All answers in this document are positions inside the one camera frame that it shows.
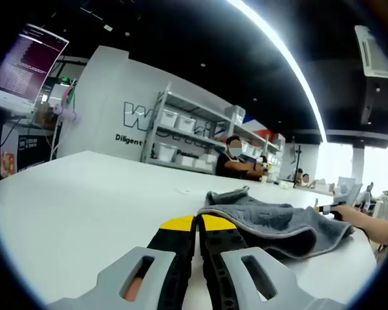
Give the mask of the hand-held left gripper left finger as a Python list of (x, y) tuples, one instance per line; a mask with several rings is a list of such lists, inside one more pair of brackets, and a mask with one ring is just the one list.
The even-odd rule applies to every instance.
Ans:
[(195, 251), (193, 215), (163, 223), (147, 247), (134, 247), (97, 275), (96, 285), (49, 309), (181, 309)]

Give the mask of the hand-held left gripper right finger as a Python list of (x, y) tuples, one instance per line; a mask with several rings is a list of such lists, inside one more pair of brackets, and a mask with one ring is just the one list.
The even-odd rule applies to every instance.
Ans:
[(197, 217), (203, 273), (214, 309), (343, 309), (298, 286), (295, 273), (259, 247), (248, 247), (228, 220)]

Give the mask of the person's right hand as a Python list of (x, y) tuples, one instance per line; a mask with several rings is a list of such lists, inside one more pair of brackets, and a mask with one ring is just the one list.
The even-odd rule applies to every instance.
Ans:
[(334, 219), (342, 222), (353, 223), (357, 216), (357, 210), (350, 205), (335, 205), (330, 210)]

